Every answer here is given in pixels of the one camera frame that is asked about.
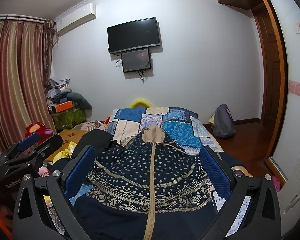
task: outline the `drawstring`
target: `drawstring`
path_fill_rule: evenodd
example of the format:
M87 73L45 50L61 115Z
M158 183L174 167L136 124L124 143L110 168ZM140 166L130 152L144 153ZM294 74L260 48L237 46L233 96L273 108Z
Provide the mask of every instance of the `drawstring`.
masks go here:
M176 142L176 140L173 140L172 142L169 142L169 143L160 143L160 144L162 144L162 146L170 146L170 147L174 148L175 150L186 154L184 151L182 151L182 150L178 149L177 147L174 147L173 145L171 145L172 143L175 143L175 142Z

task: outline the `baseboard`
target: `baseboard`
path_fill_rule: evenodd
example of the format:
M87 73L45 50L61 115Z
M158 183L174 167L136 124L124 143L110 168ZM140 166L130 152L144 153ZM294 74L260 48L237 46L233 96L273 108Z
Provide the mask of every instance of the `baseboard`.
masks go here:
M268 168L274 173L274 175L278 178L280 181L281 186L283 187L284 184L287 182L287 179L283 177L281 172L277 169L277 167L274 165L274 163L268 158L265 159L265 164L268 166Z
M236 121L233 121L233 124L234 125L238 125L238 124L245 124L245 123L251 123L251 122L258 122L258 123L260 123L260 119L259 118L250 118L250 119L236 120ZM210 123L204 123L203 126L206 129L211 128L211 124Z

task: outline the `wooden floor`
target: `wooden floor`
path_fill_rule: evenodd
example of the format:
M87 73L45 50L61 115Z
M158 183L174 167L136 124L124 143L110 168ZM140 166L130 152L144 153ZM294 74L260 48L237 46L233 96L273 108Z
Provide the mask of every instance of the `wooden floor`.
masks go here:
M236 125L236 130L232 138L217 138L223 150L242 162L252 176L272 175L263 163L272 134L258 122Z

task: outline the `curtain rod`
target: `curtain rod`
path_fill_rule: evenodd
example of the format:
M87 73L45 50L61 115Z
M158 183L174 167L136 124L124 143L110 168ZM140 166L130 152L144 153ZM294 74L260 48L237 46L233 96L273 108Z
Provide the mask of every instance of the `curtain rod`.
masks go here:
M26 16L26 15L19 15L19 14L0 14L0 20L16 20L16 21L44 23L46 19Z

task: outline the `yellow foam ring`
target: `yellow foam ring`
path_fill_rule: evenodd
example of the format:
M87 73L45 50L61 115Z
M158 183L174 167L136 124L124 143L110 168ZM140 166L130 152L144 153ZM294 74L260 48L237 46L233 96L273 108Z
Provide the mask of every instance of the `yellow foam ring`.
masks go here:
M131 104L129 108L137 108L140 105L145 107L153 107L148 101L144 99L137 99Z

